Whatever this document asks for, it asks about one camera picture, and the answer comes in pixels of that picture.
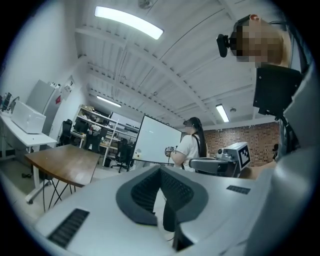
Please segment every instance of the black vent grille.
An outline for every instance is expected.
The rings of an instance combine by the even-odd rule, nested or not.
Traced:
[[[234,192],[238,192],[238,193],[241,193],[241,194],[248,194],[249,191],[251,190],[250,188],[246,188],[246,187],[241,187],[241,186],[228,186],[226,188],[227,190],[231,190],[231,191],[234,191]]]
[[[58,246],[66,248],[88,215],[88,211],[74,209],[73,212],[71,212],[69,216],[49,235],[48,239]]]

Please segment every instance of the black chair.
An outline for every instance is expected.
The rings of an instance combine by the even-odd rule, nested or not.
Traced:
[[[67,119],[67,121],[62,122],[62,132],[60,136],[60,145],[68,145],[70,144],[70,138],[71,138],[71,127],[72,127],[72,121],[70,119]]]
[[[122,167],[125,167],[126,171],[128,172],[130,169],[130,163],[132,160],[134,148],[128,144],[128,140],[125,138],[117,142],[117,147],[118,147],[118,150],[115,155],[115,160],[118,163],[116,165],[112,165],[111,168],[120,167],[119,169],[119,173],[120,173]]]

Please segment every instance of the brick wall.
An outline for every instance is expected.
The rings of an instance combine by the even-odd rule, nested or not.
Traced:
[[[251,157],[250,166],[262,166],[273,160],[272,149],[274,144],[279,143],[279,124],[271,122],[220,131],[205,130],[204,136],[208,152],[214,155],[220,148],[236,142],[247,142]]]

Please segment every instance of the white t-shirt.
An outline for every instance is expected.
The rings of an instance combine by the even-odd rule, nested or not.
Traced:
[[[198,141],[200,143],[199,136],[197,134],[195,134],[195,136],[198,138]],[[175,151],[178,151],[186,155],[186,158],[183,162],[184,169],[189,172],[195,172],[195,169],[189,167],[189,160],[192,158],[199,157],[198,144],[196,138],[194,138],[192,135],[184,136]],[[182,169],[181,165],[174,164],[174,167]]]

